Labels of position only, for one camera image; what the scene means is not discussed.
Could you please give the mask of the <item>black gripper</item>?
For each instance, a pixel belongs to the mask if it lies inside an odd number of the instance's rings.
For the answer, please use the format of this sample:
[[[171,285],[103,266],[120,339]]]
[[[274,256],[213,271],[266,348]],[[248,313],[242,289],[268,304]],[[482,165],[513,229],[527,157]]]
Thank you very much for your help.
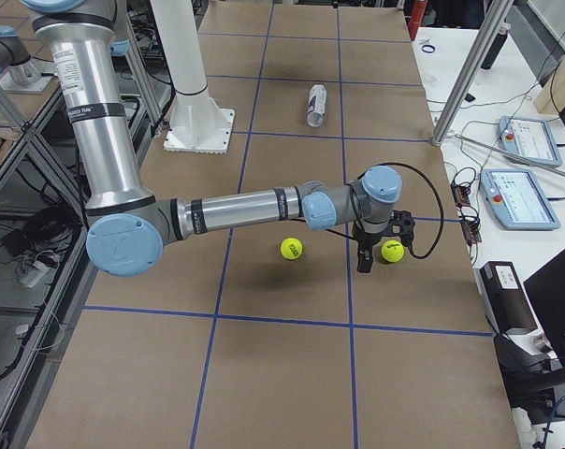
[[[413,245],[414,219],[406,210],[393,210],[390,218],[383,223],[375,224],[366,220],[354,222],[352,237],[358,243],[356,269],[359,273],[370,273],[373,265],[372,248],[383,237],[397,237],[404,247]]]

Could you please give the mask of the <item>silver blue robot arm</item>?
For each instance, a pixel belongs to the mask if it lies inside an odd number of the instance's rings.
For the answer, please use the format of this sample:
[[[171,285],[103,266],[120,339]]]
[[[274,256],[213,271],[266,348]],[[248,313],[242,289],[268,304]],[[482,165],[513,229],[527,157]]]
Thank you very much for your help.
[[[370,271],[372,249],[382,238],[396,236],[403,245],[412,244],[413,218],[396,209],[402,180],[386,165],[340,187],[310,181],[188,202],[157,199],[139,175],[109,51],[126,16],[125,2],[30,1],[27,8],[36,36],[51,50],[80,148],[91,188],[86,249],[99,269],[136,276],[153,268],[170,243],[296,219],[312,230],[351,224],[362,273]]]

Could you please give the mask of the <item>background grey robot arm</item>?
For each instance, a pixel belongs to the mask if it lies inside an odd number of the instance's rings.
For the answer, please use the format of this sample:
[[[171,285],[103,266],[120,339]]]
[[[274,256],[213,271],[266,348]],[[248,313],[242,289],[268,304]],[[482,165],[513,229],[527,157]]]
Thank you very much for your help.
[[[38,61],[10,26],[0,25],[0,87],[14,94],[41,94],[54,75],[53,63]]]

